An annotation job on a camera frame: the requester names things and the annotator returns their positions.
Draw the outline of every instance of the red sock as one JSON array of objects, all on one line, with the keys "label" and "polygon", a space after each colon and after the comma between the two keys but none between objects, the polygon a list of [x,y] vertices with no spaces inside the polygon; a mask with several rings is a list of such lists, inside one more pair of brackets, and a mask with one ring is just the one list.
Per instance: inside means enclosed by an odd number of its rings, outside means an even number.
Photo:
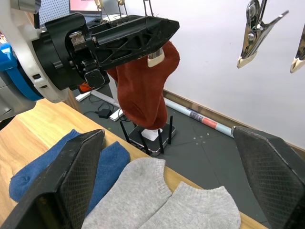
[{"label": "red sock", "polygon": [[180,60],[171,42],[163,46],[165,59],[149,68],[147,56],[108,70],[118,82],[118,99],[124,114],[134,123],[147,129],[164,127],[167,120],[163,87]]}]

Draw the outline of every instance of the sock cuff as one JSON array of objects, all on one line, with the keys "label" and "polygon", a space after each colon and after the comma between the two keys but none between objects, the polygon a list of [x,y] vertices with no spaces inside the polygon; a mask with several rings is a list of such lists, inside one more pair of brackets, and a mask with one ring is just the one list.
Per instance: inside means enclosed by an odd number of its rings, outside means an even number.
[{"label": "sock cuff", "polygon": [[183,181],[180,182],[177,189],[174,191],[173,196],[187,196],[189,198],[221,198],[221,197],[231,197],[224,186],[215,189],[198,189],[192,187]]},{"label": "sock cuff", "polygon": [[154,176],[157,181],[157,186],[160,193],[166,195],[167,197],[172,195],[172,191],[168,188],[164,180],[164,170],[165,170],[165,160],[150,158],[151,162],[154,163]]}]

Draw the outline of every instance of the gray floor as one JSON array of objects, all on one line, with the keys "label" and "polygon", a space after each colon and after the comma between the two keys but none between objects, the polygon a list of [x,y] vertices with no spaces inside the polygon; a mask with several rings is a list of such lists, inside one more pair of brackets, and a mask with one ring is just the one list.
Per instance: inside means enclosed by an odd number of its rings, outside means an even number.
[{"label": "gray floor", "polygon": [[[107,87],[100,91],[110,95]],[[80,104],[85,113],[96,111],[102,101],[91,103],[87,98]],[[167,146],[164,155],[158,158],[165,159],[168,167],[204,189],[225,186],[241,212],[270,228],[249,187],[234,140],[168,108],[168,116],[171,115],[177,132],[172,145]],[[101,119],[93,113],[86,116],[124,138],[119,122]],[[128,133],[133,130],[132,123],[124,124]]]}]

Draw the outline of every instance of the baseboard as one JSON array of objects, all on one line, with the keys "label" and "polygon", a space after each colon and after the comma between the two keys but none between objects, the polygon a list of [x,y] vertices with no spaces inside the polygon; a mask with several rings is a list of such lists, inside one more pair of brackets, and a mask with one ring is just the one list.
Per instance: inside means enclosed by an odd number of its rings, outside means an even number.
[{"label": "baseboard", "polygon": [[[248,126],[248,125],[246,125],[244,123],[241,123],[241,122],[239,122],[237,120],[234,120],[232,118],[229,118],[229,117],[227,117],[227,116],[225,116],[225,115],[223,115],[223,114],[221,114],[219,112],[213,111],[213,110],[211,110],[211,109],[209,109],[207,107],[204,107],[204,106],[202,106],[200,104],[197,104],[197,103],[195,103],[195,102],[193,102],[191,100],[182,98],[181,96],[176,95],[176,94],[174,94],[172,92],[169,92],[167,90],[163,90],[163,96],[165,98],[169,99],[169,100],[174,101],[175,103],[178,103],[178,104],[180,104],[182,106],[190,108],[190,109],[192,109],[192,110],[194,110],[194,111],[196,111],[196,112],[198,112],[198,113],[200,113],[200,114],[202,114],[202,115],[204,115],[204,116],[206,116],[208,118],[211,118],[211,119],[213,119],[213,120],[215,120],[215,121],[217,121],[217,122],[219,122],[219,123],[221,123],[223,125],[226,125],[229,128],[232,128],[233,126],[244,126],[244,127],[249,127],[249,128],[254,129],[251,126]],[[290,144],[290,143],[288,143],[288,144],[291,146],[291,148],[293,148],[295,150],[295,152],[298,153],[298,155],[303,160],[305,160],[305,150],[304,149],[301,149],[301,148],[299,148],[299,147],[297,147],[297,146],[295,146],[293,144]]]}]

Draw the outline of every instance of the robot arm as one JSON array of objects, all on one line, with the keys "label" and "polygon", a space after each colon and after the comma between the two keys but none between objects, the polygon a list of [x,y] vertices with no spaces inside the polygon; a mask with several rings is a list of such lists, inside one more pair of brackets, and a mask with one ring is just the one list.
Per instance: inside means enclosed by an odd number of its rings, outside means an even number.
[{"label": "robot arm", "polygon": [[9,43],[0,47],[0,121],[42,98],[64,101],[68,88],[107,84],[106,70],[156,52],[179,29],[177,21],[134,15],[86,24],[75,13],[47,22],[42,32],[25,12],[39,7],[39,0],[1,1],[0,31]]}]

